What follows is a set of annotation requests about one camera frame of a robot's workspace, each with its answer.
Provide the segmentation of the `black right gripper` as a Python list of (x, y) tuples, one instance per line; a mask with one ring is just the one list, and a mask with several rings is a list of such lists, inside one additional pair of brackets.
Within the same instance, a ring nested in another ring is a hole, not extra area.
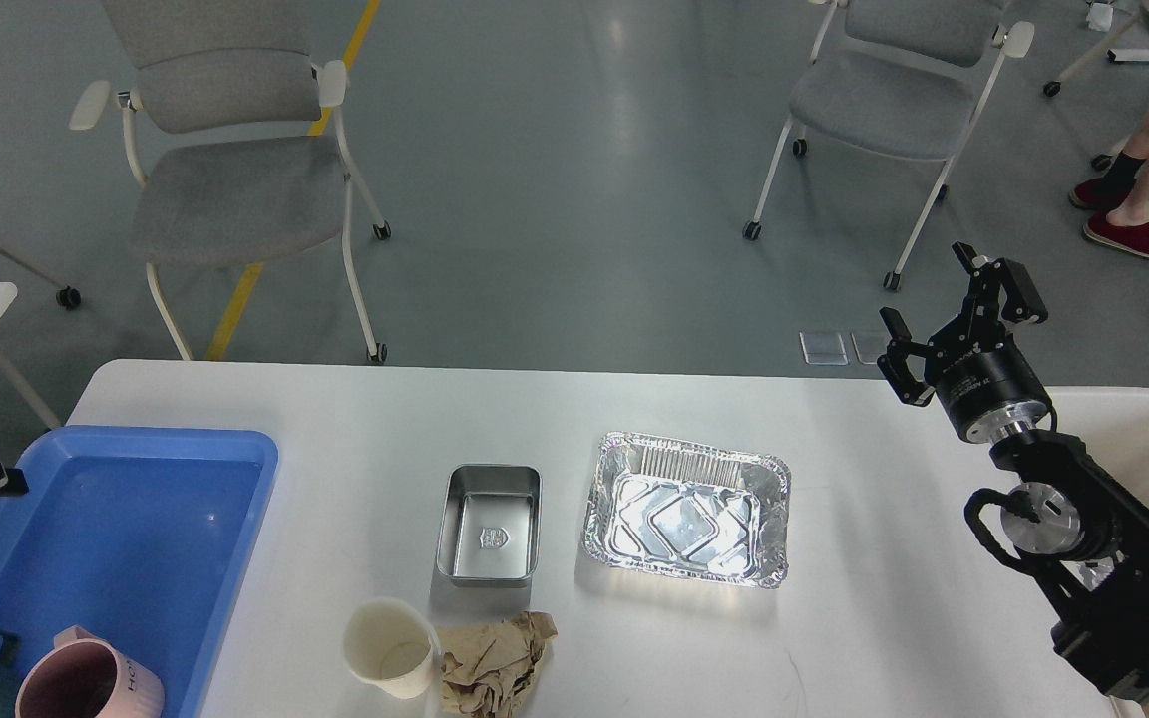
[[(1033, 427), (1052, 414), (1043, 383), (1009, 339), (1013, 327), (1040, 324), (1049, 312), (1020, 262), (985, 257), (966, 242), (954, 242), (953, 254), (969, 275), (961, 312), (953, 321), (953, 340), (985, 352), (948, 356), (943, 347), (918, 343), (899, 309), (882, 306), (879, 314), (890, 339), (877, 368), (903, 404), (930, 406), (936, 392), (961, 440), (994, 443), (1002, 426)], [(925, 360), (925, 377), (913, 376), (908, 363), (912, 356)]]

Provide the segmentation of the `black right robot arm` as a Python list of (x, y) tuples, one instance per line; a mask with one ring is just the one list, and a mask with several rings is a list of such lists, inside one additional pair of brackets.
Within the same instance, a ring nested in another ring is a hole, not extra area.
[(877, 360), (907, 406), (938, 399), (961, 440), (989, 446), (1011, 491), (980, 488), (963, 518), (1004, 568), (1036, 582), (1056, 610), (1052, 649), (1108, 698), (1149, 701), (1149, 508), (1100, 468), (1057, 414), (1015, 342), (1017, 324), (1047, 319), (1024, 264), (966, 242), (953, 254), (969, 276), (961, 312), (925, 343), (885, 306), (890, 339)]

